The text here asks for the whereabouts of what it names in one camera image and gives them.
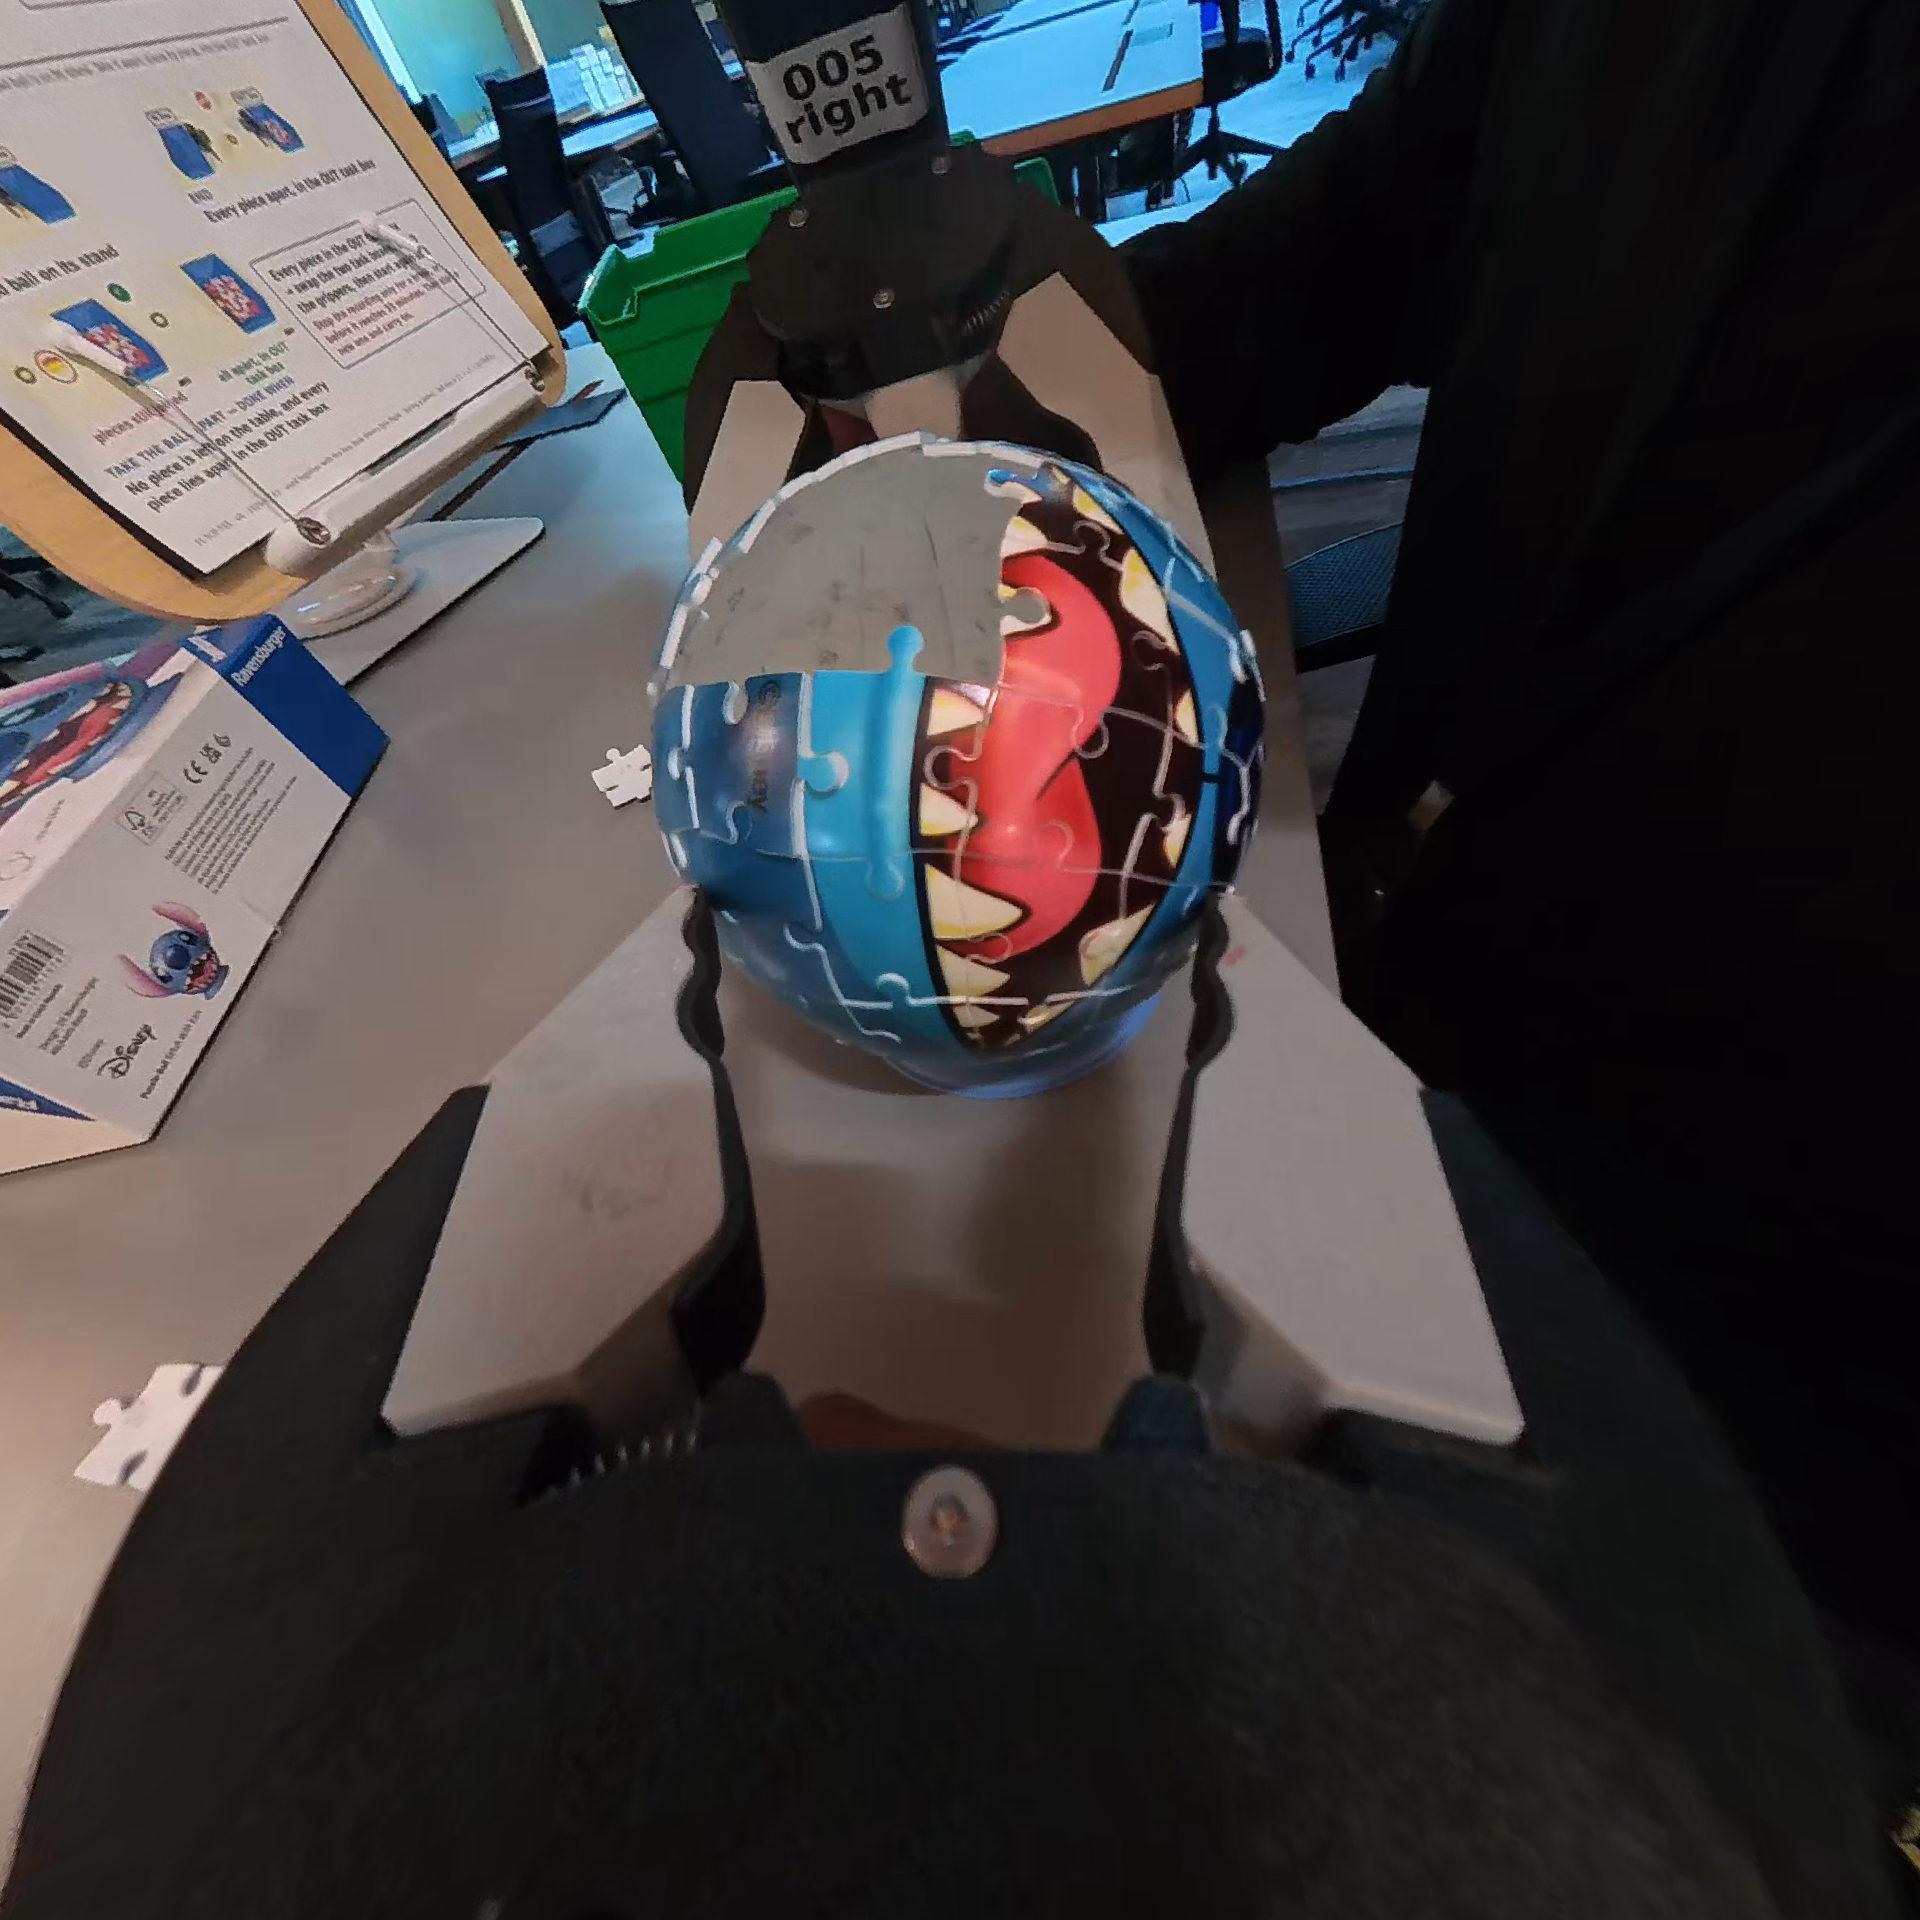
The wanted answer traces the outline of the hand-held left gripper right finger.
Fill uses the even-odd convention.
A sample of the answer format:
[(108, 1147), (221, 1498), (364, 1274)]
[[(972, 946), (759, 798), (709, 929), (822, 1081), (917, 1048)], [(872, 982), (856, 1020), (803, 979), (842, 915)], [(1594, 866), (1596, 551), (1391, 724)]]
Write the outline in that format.
[(1202, 914), (1143, 1287), (1241, 1447), (1342, 1417), (1511, 1447), (1523, 1410), (1418, 1077), (1236, 896)]

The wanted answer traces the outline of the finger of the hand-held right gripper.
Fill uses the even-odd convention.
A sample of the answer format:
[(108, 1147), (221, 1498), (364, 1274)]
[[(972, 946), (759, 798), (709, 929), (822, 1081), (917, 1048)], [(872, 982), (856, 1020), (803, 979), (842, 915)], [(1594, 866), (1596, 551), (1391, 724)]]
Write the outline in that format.
[(819, 409), (775, 379), (738, 379), (703, 467), (703, 515), (751, 517), (781, 485), (836, 455)]
[(1216, 577), (1249, 574), (1249, 467), (1193, 481), (1162, 384), (1068, 282), (1011, 299), (995, 359), (1091, 446), (1100, 467), (1162, 515)]

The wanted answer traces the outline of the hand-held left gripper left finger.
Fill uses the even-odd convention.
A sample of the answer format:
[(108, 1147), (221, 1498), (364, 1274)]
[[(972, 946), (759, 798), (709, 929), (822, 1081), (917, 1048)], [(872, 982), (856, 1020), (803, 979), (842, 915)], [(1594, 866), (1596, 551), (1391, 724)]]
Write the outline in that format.
[(765, 1279), (708, 900), (673, 889), (491, 1070), (381, 1408), (683, 1427)]

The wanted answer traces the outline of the blue puzzle ball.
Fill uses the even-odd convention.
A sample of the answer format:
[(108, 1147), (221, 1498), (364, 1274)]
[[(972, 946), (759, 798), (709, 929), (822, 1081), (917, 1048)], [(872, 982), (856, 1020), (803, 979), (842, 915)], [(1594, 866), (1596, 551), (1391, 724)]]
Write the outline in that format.
[(1210, 564), (1033, 446), (898, 435), (785, 481), (689, 564), (648, 692), (718, 947), (877, 1062), (1157, 1000), (1257, 828), (1261, 671)]

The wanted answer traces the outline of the person's right forearm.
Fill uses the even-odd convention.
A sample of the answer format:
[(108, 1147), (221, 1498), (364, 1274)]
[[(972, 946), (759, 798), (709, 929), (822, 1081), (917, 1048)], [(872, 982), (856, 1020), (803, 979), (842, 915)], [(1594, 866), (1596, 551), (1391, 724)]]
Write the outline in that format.
[(1432, 384), (1432, 235), (1352, 114), (1118, 258), (1196, 479)]

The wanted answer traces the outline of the puzzle box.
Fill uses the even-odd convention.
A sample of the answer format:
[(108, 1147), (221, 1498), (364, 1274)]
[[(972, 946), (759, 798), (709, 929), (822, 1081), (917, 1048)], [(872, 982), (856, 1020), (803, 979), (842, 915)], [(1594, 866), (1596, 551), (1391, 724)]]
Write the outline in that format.
[(155, 1135), (385, 745), (275, 616), (3, 688), (5, 1175)]

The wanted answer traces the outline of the green plastic bin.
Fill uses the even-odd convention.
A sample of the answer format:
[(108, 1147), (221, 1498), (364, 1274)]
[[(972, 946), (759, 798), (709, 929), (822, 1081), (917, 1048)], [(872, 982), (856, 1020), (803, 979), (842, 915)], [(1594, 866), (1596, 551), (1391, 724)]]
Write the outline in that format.
[(686, 474), (686, 399), (708, 338), (759, 235), (796, 198), (785, 186), (654, 227), (644, 252), (607, 246), (578, 296), (580, 320), (675, 478)]

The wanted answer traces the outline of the wooden edged desk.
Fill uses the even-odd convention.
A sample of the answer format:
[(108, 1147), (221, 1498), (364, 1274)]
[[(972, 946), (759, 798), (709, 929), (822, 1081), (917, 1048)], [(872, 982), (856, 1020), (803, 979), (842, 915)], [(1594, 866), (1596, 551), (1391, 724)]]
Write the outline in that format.
[(1203, 11), (1188, 1), (1020, 3), (941, 71), (952, 132), (1046, 154), (1196, 107)]

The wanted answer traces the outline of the black office chair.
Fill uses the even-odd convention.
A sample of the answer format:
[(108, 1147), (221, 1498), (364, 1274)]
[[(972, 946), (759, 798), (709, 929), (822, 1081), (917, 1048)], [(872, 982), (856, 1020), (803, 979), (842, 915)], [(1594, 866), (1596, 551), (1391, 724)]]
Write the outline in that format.
[(609, 212), (593, 182), (567, 167), (543, 67), (487, 78), (484, 90), (520, 270), (553, 324), (564, 327), (578, 320), (580, 296), (613, 246)]
[(785, 183), (783, 161), (693, 1), (603, 1), (600, 11), (656, 117), (678, 212), (720, 212)]

